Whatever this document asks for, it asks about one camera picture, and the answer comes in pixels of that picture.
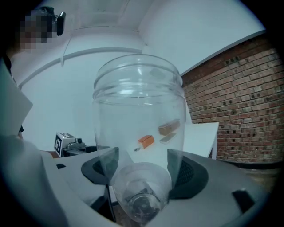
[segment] brick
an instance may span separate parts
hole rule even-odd
[[[256,55],[254,55],[255,59],[260,59],[262,58],[262,54],[261,53],[257,53]]]
[[[279,59],[280,56],[278,54],[272,54],[272,55],[269,55],[268,58],[270,61],[273,61],[273,60]]]
[[[250,95],[250,98],[251,98],[251,99],[261,98],[261,97],[266,96],[267,94],[268,94],[267,91],[264,90],[264,91],[261,91],[261,92],[258,92],[258,93],[251,94],[251,95]]]
[[[241,102],[241,98],[240,97],[233,98],[233,99],[229,100],[229,104],[235,104],[235,103],[238,103],[238,102]]]
[[[262,88],[261,88],[261,86],[258,86],[258,87],[254,87],[253,90],[254,90],[254,92],[260,92],[260,91],[262,91]]]
[[[215,113],[216,117],[222,117],[224,116],[224,112],[218,112],[218,113]]]
[[[233,77],[234,77],[235,79],[239,79],[239,78],[244,77],[244,74],[240,72],[240,73],[237,73],[237,74],[233,75]]]
[[[277,88],[275,88],[275,92],[282,92],[282,91],[284,91],[284,86],[279,86],[279,87],[277,87]]]
[[[255,61],[253,61],[253,64],[255,66],[258,66],[258,65],[261,65],[261,64],[266,63],[266,62],[269,62],[269,58],[268,57],[257,59]]]
[[[277,50],[275,48],[270,48],[269,50],[267,50],[269,55],[275,54],[277,52]]]
[[[230,69],[234,69],[234,68],[239,67],[239,66],[240,66],[240,64],[239,64],[238,62],[235,62],[235,63],[233,63],[233,64],[230,64],[230,65],[229,65],[229,68],[230,68]]]
[[[238,124],[243,124],[244,121],[243,119],[237,119],[237,120],[233,120],[233,121],[225,121],[226,125],[238,125]]]
[[[226,95],[226,99],[232,99],[232,98],[235,98],[235,94],[234,93]]]
[[[249,76],[249,78],[250,78],[251,80],[256,80],[256,79],[259,78],[259,74],[258,74],[258,73],[252,74],[252,75]]]
[[[248,87],[245,83],[238,86],[238,90],[243,90],[243,89],[247,89],[247,88]]]
[[[200,97],[202,97],[202,96],[205,96],[204,91],[202,91],[202,92],[197,93],[197,94],[194,95],[195,98],[200,98]]]
[[[284,80],[277,80],[277,85],[278,86],[281,86],[281,85],[283,85],[284,84]]]
[[[221,80],[221,79],[226,78],[226,77],[228,77],[227,72],[222,73],[218,76],[214,76],[211,79],[209,79],[208,81],[209,81],[209,83],[213,83],[213,82],[216,82],[216,81]]]
[[[251,123],[252,122],[252,118],[246,118],[246,119],[244,119],[244,124],[245,123]]]
[[[208,99],[206,104],[210,104],[210,103],[214,103],[214,102],[221,102],[225,99],[226,99],[225,96]]]
[[[190,92],[190,95],[194,95],[194,94],[197,94],[197,93],[202,92],[202,91],[205,91],[205,90],[207,90],[207,87],[206,87],[206,86],[200,87],[200,88],[198,88],[198,89],[196,89],[196,90],[191,91],[191,92]]]
[[[274,75],[272,75],[272,80],[278,80],[278,79],[283,79],[284,78],[284,73],[276,73]]]
[[[254,93],[253,88],[248,88],[248,89],[245,89],[245,90],[238,91],[238,92],[235,93],[235,95],[238,97],[238,96],[243,96],[243,95],[247,95],[247,94],[251,94],[251,93]]]
[[[239,72],[241,72],[243,70],[244,70],[244,66],[240,66],[238,68],[234,68],[234,69],[229,70],[227,72],[227,74],[228,74],[228,76],[231,76],[231,75],[237,74],[237,73],[239,73]]]
[[[266,89],[270,89],[270,88],[277,87],[277,86],[278,86],[277,82],[276,81],[272,81],[270,83],[266,83],[266,84],[262,85],[261,88],[263,90],[266,90]]]
[[[270,108],[278,106],[277,102],[270,102],[268,105]]]
[[[242,83],[247,83],[248,81],[250,81],[249,77],[244,77],[244,78],[240,78],[240,79],[233,81],[232,85],[237,86],[237,85],[242,84]]]
[[[186,101],[190,101],[192,99],[195,99],[195,95],[190,95],[190,96],[186,97],[185,99],[186,99]]]
[[[267,63],[269,67],[275,67],[275,66],[278,66],[278,65],[281,65],[282,64],[282,61],[281,59],[278,59],[278,60],[274,60],[272,62],[268,62]]]
[[[217,91],[220,91],[220,90],[222,90],[222,87],[217,86],[217,87],[205,90],[204,94],[210,94],[210,93],[217,92]]]
[[[267,70],[259,72],[258,75],[259,75],[259,77],[265,77],[265,76],[269,76],[273,73],[274,73],[273,69],[267,69]]]
[[[264,77],[264,82],[265,83],[268,83],[268,82],[271,82],[271,81],[272,81],[272,77],[271,76]]]
[[[257,127],[257,123],[248,123],[248,124],[242,124],[240,126],[240,129],[249,129],[249,128],[255,128]]]
[[[211,118],[211,117],[215,117],[214,113],[208,113],[208,114],[201,114],[198,116],[199,119],[203,119],[203,118]]]
[[[216,86],[216,85],[215,85],[215,84],[213,84],[213,83],[212,83],[212,84],[210,84],[208,80],[203,81],[203,82],[201,82],[201,83],[200,83],[200,87],[203,87],[203,86],[206,86],[206,85],[207,85],[207,88],[208,88],[208,89],[213,88],[213,87],[215,87],[215,86]]]
[[[239,119],[239,115],[236,114],[236,115],[231,115],[229,116],[230,117],[230,120],[236,120],[236,119]]]
[[[251,118],[251,117],[256,117],[257,114],[256,112],[249,112],[249,113],[241,113],[239,114],[239,118]]]
[[[269,113],[270,113],[270,111],[268,109],[257,111],[258,116],[266,115],[266,114],[269,114]]]
[[[244,108],[244,107],[252,106],[252,105],[255,105],[255,104],[256,104],[255,100],[251,100],[251,101],[248,101],[248,102],[242,102],[242,103],[238,104],[238,108]]]
[[[258,98],[255,100],[256,104],[264,103],[264,98]]]
[[[200,88],[200,86],[201,86],[201,83],[199,83],[199,84],[197,84],[197,85],[195,85],[195,86],[192,86],[192,88],[195,90],[195,89],[197,89],[197,88]]]
[[[229,67],[226,66],[226,67],[224,67],[224,68],[221,68],[221,69],[219,69],[219,70],[213,72],[213,73],[212,73],[212,76],[213,76],[213,77],[214,77],[214,76],[217,76],[217,75],[219,75],[219,74],[221,74],[221,73],[224,73],[224,72],[226,72],[226,71],[228,71],[228,70],[229,70]]]
[[[248,64],[245,64],[244,66],[243,66],[243,70],[247,70],[247,69],[251,69],[251,68],[253,68],[254,67],[254,64],[253,63],[248,63]]]
[[[245,58],[245,59],[240,60],[240,61],[239,61],[239,64],[240,64],[240,65],[244,65],[244,64],[246,64],[246,63],[248,63],[248,62],[254,61],[255,59],[256,59],[256,58],[255,58],[254,56],[249,56],[249,57],[247,57],[247,58]]]
[[[261,70],[267,70],[267,69],[269,69],[267,63],[262,64],[262,65],[260,65],[259,67],[260,67]]]
[[[214,121],[228,121],[229,117],[228,116],[224,116],[224,117],[213,117],[211,118],[212,122]]]
[[[231,88],[228,88],[226,90],[220,91],[219,94],[220,95],[225,95],[225,94],[233,93],[233,92],[236,92],[236,91],[238,91],[237,87],[231,87]]]
[[[222,106],[222,102],[216,102],[216,103],[213,103],[212,105],[213,107],[220,107]]]
[[[252,111],[252,108],[251,107],[245,107],[243,108],[243,112],[246,113],[246,112],[250,112]]]
[[[226,84],[222,85],[223,89],[228,89],[228,88],[231,88],[231,87],[232,87],[232,83],[226,83]]]
[[[241,97],[241,100],[244,102],[244,101],[247,101],[247,100],[250,100],[250,96],[249,95],[245,95],[245,96],[242,96]]]
[[[202,119],[192,120],[192,123],[202,123]]]
[[[248,87],[255,87],[255,86],[259,86],[263,83],[264,83],[264,79],[258,79],[258,80],[255,80],[255,81],[248,82],[247,86]]]
[[[268,103],[264,103],[264,104],[259,104],[256,106],[252,106],[252,110],[253,111],[257,111],[257,110],[263,110],[263,109],[267,109],[269,108],[269,104]]]
[[[257,67],[243,71],[243,74],[244,74],[244,76],[248,76],[248,75],[258,73],[260,70],[261,70],[260,67],[257,66]]]
[[[191,116],[195,116],[195,115],[199,115],[199,114],[200,114],[200,111],[190,113]]]
[[[221,79],[221,80],[216,81],[215,84],[216,84],[217,86],[219,86],[219,85],[224,84],[224,83],[229,83],[229,82],[231,82],[231,81],[233,81],[233,80],[234,80],[233,76],[229,76],[229,77],[226,77],[226,78],[224,78],[224,79]]]

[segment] small wooden piece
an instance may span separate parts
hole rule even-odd
[[[138,143],[140,145],[140,147],[142,149],[145,149],[146,147],[148,147],[149,145],[151,145],[152,143],[154,143],[154,137],[151,135],[146,135],[144,137],[142,137],[140,140],[138,140]]]
[[[163,136],[166,136],[170,134],[171,132],[173,132],[174,130],[176,130],[177,128],[179,128],[180,125],[181,124],[179,122],[179,119],[174,119],[170,121],[169,123],[159,126],[158,127],[159,133]]]

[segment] black plastic part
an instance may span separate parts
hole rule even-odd
[[[61,36],[64,32],[64,21],[65,21],[66,13],[62,12],[57,17],[57,35]]]
[[[226,163],[230,163],[238,168],[247,168],[247,169],[275,169],[275,168],[282,168],[284,161],[278,162],[268,162],[268,163],[241,163],[241,162],[234,162],[234,161],[224,161]]]
[[[172,179],[172,187],[174,188],[175,182],[178,178],[180,169],[177,167],[179,166],[180,162],[180,155],[182,155],[182,151],[168,149],[168,166],[167,169],[170,173]]]
[[[96,146],[86,146],[86,147],[75,149],[75,150],[81,152],[82,154],[85,154],[85,153],[91,153],[91,152],[97,151],[97,147]],[[74,155],[75,154],[69,153],[68,150],[62,149],[63,157],[69,157],[69,156],[74,156]]]
[[[255,203],[246,190],[237,190],[232,192],[232,194],[243,213],[245,213]]]
[[[58,169],[61,169],[61,168],[66,167],[65,165],[63,165],[63,164],[61,164],[61,163],[60,163],[60,164],[57,164],[56,166],[57,166]]]
[[[111,205],[110,190],[108,185],[106,185],[105,194],[99,197],[91,205],[91,208],[110,221],[116,222],[114,211]]]
[[[109,176],[106,176],[103,172],[100,158],[106,160],[106,166],[109,169]],[[119,149],[115,147],[101,155],[100,158],[96,157],[86,161],[81,167],[81,172],[94,184],[107,185],[118,167]]]
[[[94,166],[100,166],[99,157],[93,158],[89,161],[86,161],[82,167],[81,172],[82,174],[88,178],[94,184],[102,184],[107,185],[109,184],[109,179],[103,175],[103,172],[97,171]]]
[[[208,182],[208,172],[200,164],[183,156],[175,187],[169,199],[190,199],[200,193]]]

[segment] clear plastic bottle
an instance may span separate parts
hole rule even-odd
[[[151,55],[108,62],[94,84],[96,144],[98,149],[118,147],[111,184],[122,208],[140,223],[166,205],[180,168],[177,153],[171,165],[176,175],[169,173],[167,149],[183,149],[186,101],[181,85],[176,67]],[[101,158],[105,172],[111,157]]]

